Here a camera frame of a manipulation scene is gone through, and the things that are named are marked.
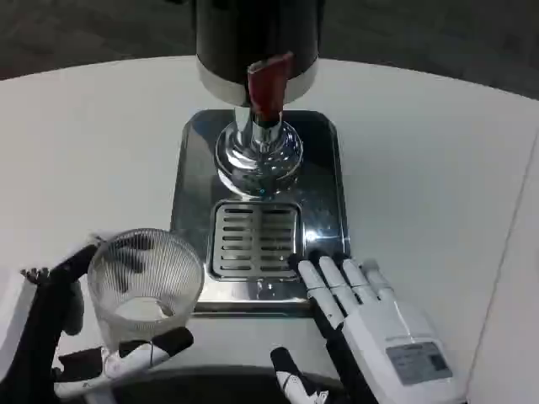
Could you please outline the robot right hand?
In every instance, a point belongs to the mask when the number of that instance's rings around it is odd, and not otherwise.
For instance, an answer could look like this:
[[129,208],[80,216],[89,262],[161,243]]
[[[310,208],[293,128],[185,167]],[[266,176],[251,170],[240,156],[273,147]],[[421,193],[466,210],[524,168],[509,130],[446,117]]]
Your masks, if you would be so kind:
[[315,385],[289,350],[270,359],[290,403],[465,403],[466,393],[427,316],[397,298],[375,260],[320,251],[288,264],[307,290],[343,392]]

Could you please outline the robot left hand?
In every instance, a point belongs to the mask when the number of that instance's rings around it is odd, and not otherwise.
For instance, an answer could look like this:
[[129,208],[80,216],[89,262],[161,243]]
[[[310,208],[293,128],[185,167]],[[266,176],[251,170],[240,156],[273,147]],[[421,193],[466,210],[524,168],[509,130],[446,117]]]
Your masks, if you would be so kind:
[[[21,271],[1,345],[1,400],[58,403],[84,396],[111,402],[111,387],[193,345],[186,323],[202,289],[194,249],[174,234],[134,229],[96,238],[53,268]],[[83,327],[85,278],[103,342],[60,355],[61,335]]]

